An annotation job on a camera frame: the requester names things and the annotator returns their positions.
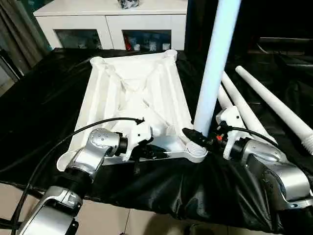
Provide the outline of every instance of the white pole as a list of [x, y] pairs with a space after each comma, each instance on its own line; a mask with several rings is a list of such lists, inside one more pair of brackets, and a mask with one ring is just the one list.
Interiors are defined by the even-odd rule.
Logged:
[[219, 94], [217, 96], [217, 99], [219, 100], [219, 103], [220, 103], [220, 106], [222, 107], [222, 109], [227, 109], [227, 108], [230, 108], [231, 106], [233, 106], [233, 104], [231, 103], [231, 101], [230, 101], [228, 95], [226, 94], [222, 85], [220, 85]]
[[[276, 142], [276, 140], [267, 133], [262, 123], [259, 121], [259, 119], [256, 117], [254, 112], [251, 110], [250, 106], [247, 104], [243, 96], [240, 94], [240, 92], [237, 90], [233, 82], [230, 80], [228, 75], [224, 72], [222, 77], [223, 85], [225, 86], [231, 100], [234, 102], [235, 106], [237, 106], [239, 113], [241, 115], [241, 118], [244, 120], [247, 128], [251, 131], [255, 131], [257, 133], [260, 133], [268, 138], [270, 138], [272, 141]], [[268, 143], [267, 141], [254, 136], [257, 140], [261, 142]]]
[[194, 129], [208, 135], [222, 73], [228, 56], [241, 0], [219, 0], [206, 59]]
[[237, 66], [236, 72], [256, 91], [257, 94], [259, 94], [275, 113], [278, 114], [278, 116], [301, 139], [302, 145], [311, 155], [313, 155], [313, 130], [243, 67]]

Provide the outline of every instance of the tiled floor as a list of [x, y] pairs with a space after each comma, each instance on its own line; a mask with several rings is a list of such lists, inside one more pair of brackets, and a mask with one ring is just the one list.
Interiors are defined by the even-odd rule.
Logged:
[[[0, 184], [0, 217], [9, 219], [21, 196], [21, 191], [8, 185]], [[21, 220], [36, 204], [32, 196], [27, 198], [21, 214]], [[78, 215], [79, 229], [77, 235], [183, 235], [190, 226], [190, 221], [175, 220], [170, 215], [115, 207], [109, 204], [84, 201]], [[227, 227], [218, 224], [199, 223], [209, 228], [214, 235], [266, 235], [247, 229]], [[0, 230], [0, 235], [9, 235], [9, 230]], [[207, 230], [196, 235], [210, 235]]]
[[2, 96], [14, 84], [13, 80], [8, 80], [0, 86], [0, 96]]

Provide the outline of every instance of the glass cabinet door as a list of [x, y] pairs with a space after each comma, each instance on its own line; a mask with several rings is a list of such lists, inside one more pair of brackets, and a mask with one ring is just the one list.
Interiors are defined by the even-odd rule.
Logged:
[[102, 49], [96, 29], [55, 29], [62, 47]]
[[186, 15], [112, 15], [106, 19], [114, 49], [184, 49]]
[[162, 51], [171, 49], [170, 30], [123, 30], [126, 50]]
[[105, 16], [37, 16], [52, 48], [113, 49]]

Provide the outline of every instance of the curtain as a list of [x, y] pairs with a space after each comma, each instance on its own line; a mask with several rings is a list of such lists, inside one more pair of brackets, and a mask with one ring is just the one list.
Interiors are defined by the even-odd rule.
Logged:
[[38, 42], [27, 20], [19, 9], [18, 2], [0, 0], [0, 34], [5, 40], [11, 59], [23, 73], [29, 71], [48, 53], [48, 49]]

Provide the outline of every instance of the black tablecloth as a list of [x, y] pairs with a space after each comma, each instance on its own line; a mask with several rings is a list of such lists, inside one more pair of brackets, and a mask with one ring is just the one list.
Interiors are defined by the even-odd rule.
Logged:
[[[56, 49], [0, 97], [0, 182], [23, 187], [39, 159], [74, 130], [90, 76], [90, 58], [133, 54], [139, 53]], [[236, 65], [243, 65], [313, 127], [313, 74], [311, 67], [306, 66], [311, 61], [304, 56], [250, 54], [226, 65], [226, 72], [267, 131], [310, 180], [313, 157], [234, 69]], [[177, 68], [193, 118], [204, 60], [197, 54], [180, 52]], [[58, 174], [56, 161], [67, 150], [69, 142], [53, 152], [35, 188], [43, 190], [50, 186]], [[272, 233], [283, 231], [259, 182], [241, 165], [226, 161], [220, 155], [209, 155], [200, 164], [175, 159], [140, 163], [138, 167], [139, 174], [134, 174], [133, 164], [103, 167], [87, 198], [121, 207], [170, 213], [179, 219]]]

